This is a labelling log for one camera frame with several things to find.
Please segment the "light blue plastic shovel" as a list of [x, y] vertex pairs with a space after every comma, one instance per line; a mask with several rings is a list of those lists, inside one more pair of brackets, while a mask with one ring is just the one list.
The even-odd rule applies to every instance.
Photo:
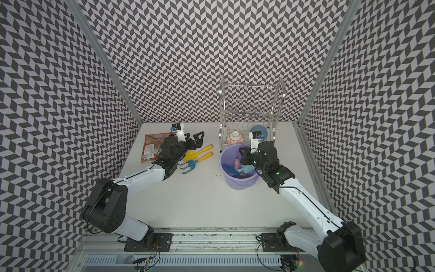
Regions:
[[244, 165], [240, 169], [237, 170], [239, 173], [248, 174], [252, 171], [255, 171], [255, 166], [253, 165]]

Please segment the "blue trowel wooden handle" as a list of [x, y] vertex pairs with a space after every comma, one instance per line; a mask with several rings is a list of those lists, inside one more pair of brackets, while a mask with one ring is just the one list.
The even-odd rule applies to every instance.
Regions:
[[234, 167], [231, 167], [230, 165], [227, 164], [222, 164], [222, 167], [224, 172], [226, 172], [227, 174], [233, 177], [242, 178], [242, 177], [250, 177], [253, 175], [252, 173], [248, 173], [248, 174], [239, 173], [237, 170], [234, 169]]

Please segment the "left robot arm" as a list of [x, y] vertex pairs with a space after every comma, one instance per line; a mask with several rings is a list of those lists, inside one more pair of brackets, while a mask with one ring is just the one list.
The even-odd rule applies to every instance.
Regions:
[[203, 131], [193, 135], [172, 133], [160, 144], [155, 161], [144, 170], [114, 180], [100, 179], [87, 198], [80, 212], [86, 226], [93, 226], [105, 233], [115, 233], [151, 248], [154, 229], [126, 212], [128, 201], [139, 191], [164, 181], [177, 170], [188, 151], [201, 148]]

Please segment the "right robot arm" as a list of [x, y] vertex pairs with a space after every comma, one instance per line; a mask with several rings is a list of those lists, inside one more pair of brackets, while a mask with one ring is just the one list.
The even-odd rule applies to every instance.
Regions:
[[252, 165], [269, 188], [288, 200], [312, 227], [307, 231], [289, 223], [283, 232], [285, 242], [316, 257], [326, 272], [353, 272], [367, 258], [361, 228], [345, 222], [317, 201], [280, 163], [273, 142], [255, 148], [240, 147], [241, 164]]

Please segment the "yellow toy shovel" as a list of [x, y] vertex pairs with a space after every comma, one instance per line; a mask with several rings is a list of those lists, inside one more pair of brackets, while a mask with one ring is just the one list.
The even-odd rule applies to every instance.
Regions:
[[187, 162], [189, 160], [194, 160], [198, 157], [199, 154], [205, 153], [206, 151], [210, 150], [213, 148], [213, 145], [210, 144], [206, 147], [204, 147], [203, 149], [199, 150], [199, 151], [188, 151], [183, 159], [184, 162]]

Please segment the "purple plastic bucket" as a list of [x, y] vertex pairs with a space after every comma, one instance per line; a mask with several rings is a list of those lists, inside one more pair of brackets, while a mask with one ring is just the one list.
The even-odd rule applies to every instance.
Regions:
[[241, 164], [240, 147], [250, 146], [243, 144], [230, 145], [225, 148], [219, 157], [219, 167], [223, 172], [225, 182], [227, 185], [236, 190], [243, 190], [253, 186], [259, 175], [253, 169], [253, 166], [245, 171], [245, 165]]

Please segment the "blue ceramic bowl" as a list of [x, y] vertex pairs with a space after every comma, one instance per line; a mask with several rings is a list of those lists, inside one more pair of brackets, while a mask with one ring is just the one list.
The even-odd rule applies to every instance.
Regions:
[[262, 138], [263, 138], [264, 140], [267, 139], [267, 136], [268, 136], [268, 130], [267, 130], [267, 128], [263, 127], [262, 125], [255, 125], [255, 126], [253, 126], [253, 127], [250, 129], [250, 132], [253, 133], [253, 132], [255, 132], [255, 131], [260, 131], [261, 134], [262, 134]]

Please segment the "red white patterned bowl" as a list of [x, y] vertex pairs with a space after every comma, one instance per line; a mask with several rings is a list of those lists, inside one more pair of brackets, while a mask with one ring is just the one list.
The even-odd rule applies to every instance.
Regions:
[[239, 131], [230, 132], [227, 138], [227, 143], [229, 145], [242, 144], [243, 141], [244, 141], [244, 136]]

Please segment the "red candy bag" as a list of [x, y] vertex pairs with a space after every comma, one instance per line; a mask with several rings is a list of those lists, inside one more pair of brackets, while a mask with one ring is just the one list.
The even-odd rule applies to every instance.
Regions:
[[143, 144], [141, 163], [154, 161], [160, 151], [160, 145], [171, 133], [147, 134]]

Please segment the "metal dish rack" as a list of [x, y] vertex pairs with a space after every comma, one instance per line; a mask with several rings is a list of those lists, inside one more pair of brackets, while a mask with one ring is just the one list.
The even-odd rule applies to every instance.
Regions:
[[255, 126], [266, 129], [267, 141], [275, 141], [286, 96], [283, 78], [274, 85], [254, 85], [230, 83], [221, 75], [218, 90], [220, 151], [230, 145], [230, 134], [234, 131], [241, 134], [242, 144], [249, 145], [249, 133]]

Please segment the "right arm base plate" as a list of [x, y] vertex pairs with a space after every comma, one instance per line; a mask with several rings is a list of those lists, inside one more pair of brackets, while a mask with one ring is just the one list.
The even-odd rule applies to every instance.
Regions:
[[279, 242], [276, 233], [262, 233], [258, 241], [261, 244], [263, 252], [296, 252], [295, 247], [290, 247], [287, 244]]

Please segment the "aluminium front rail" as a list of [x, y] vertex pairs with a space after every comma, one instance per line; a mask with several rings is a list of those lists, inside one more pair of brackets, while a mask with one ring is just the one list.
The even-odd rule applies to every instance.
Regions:
[[[170, 251], [160, 253], [228, 255], [264, 253], [258, 241], [260, 234], [276, 233], [276, 230], [274, 228], [158, 228], [155, 233], [173, 234]], [[116, 234], [86, 234], [82, 237], [77, 252], [126, 254], [128, 253], [124, 251], [126, 241], [127, 238]]]

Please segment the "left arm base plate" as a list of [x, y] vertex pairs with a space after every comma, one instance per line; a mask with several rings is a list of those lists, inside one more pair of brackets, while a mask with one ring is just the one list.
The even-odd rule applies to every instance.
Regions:
[[150, 252], [157, 249], [159, 252], [169, 252], [172, 245], [172, 233], [152, 233], [145, 236], [141, 241], [135, 241], [128, 238], [125, 246], [125, 252]]

